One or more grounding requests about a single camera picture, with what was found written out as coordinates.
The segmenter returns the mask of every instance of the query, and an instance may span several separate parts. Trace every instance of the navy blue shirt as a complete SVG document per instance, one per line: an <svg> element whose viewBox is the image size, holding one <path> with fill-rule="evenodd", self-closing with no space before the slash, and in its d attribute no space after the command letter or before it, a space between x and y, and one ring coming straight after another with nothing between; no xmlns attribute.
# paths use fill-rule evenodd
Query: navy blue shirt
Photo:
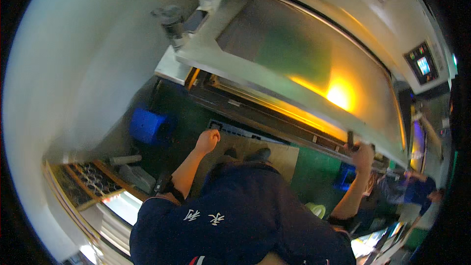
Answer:
<svg viewBox="0 0 471 265"><path fill-rule="evenodd" d="M435 180L427 177L425 182L415 179L414 182L409 183L404 195L404 203L414 203L422 206L419 215L423 216L430 208L432 202L427 198L429 194L437 189Z"/></svg>
<svg viewBox="0 0 471 265"><path fill-rule="evenodd" d="M182 206L145 201L130 237L134 264L190 264L196 256L207 256L202 264L256 264L269 251L289 264L355 264L347 234L312 214L276 170L259 165L221 171Z"/></svg>

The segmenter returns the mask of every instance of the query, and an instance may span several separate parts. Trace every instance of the man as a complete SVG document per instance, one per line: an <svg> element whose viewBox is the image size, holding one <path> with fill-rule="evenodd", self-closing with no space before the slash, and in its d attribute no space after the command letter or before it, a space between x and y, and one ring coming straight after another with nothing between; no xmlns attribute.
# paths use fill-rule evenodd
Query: man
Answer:
<svg viewBox="0 0 471 265"><path fill-rule="evenodd" d="M385 174L379 180L379 187L388 203L421 205L419 215L409 229L409 232L412 232L421 217L430 208L430 205L442 200L445 190L443 188L437 190L435 180L424 174L407 171L404 172L404 176L405 180L400 181Z"/></svg>
<svg viewBox="0 0 471 265"><path fill-rule="evenodd" d="M269 165L268 149L245 161L233 149L226 151L201 196L180 203L177 198L187 197L201 159L220 139L215 129L201 133L172 174L177 197L158 194L142 204L130 237L134 264L356 263L342 225L358 211L373 162L370 146L358 144L352 155L356 179L327 222L305 208Z"/></svg>

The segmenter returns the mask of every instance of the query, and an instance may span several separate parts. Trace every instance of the control panel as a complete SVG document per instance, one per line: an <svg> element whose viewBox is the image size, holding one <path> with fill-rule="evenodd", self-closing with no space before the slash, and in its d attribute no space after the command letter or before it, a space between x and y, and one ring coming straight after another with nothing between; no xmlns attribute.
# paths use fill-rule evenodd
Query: control panel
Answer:
<svg viewBox="0 0 471 265"><path fill-rule="evenodd" d="M435 62L433 62L432 53L425 41L413 50L405 53L404 57L419 80L420 85L424 85L439 77L437 67Z"/></svg>

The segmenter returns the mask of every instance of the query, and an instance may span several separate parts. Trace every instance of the shoe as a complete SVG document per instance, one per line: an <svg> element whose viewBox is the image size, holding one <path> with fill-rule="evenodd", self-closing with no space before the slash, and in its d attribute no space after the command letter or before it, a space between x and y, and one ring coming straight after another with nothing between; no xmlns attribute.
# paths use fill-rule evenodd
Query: shoe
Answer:
<svg viewBox="0 0 471 265"><path fill-rule="evenodd" d="M250 161L260 161L260 162L268 162L268 158L271 155L271 150L267 147L263 149L257 150L255 153L248 155L245 158L245 161L250 162Z"/></svg>
<svg viewBox="0 0 471 265"><path fill-rule="evenodd" d="M230 149L227 149L226 152L224 153L225 156L230 156L233 158L237 158L237 152L236 149L231 147Z"/></svg>

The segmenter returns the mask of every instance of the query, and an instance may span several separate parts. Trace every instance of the handle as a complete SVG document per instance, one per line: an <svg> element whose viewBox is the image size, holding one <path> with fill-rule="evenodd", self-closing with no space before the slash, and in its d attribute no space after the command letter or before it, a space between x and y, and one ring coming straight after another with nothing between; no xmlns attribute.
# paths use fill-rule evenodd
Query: handle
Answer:
<svg viewBox="0 0 471 265"><path fill-rule="evenodd" d="M370 146L373 148L373 151L376 151L374 144L370 144ZM347 132L347 147L352 152L358 151L360 148L358 145L353 144L353 131Z"/></svg>

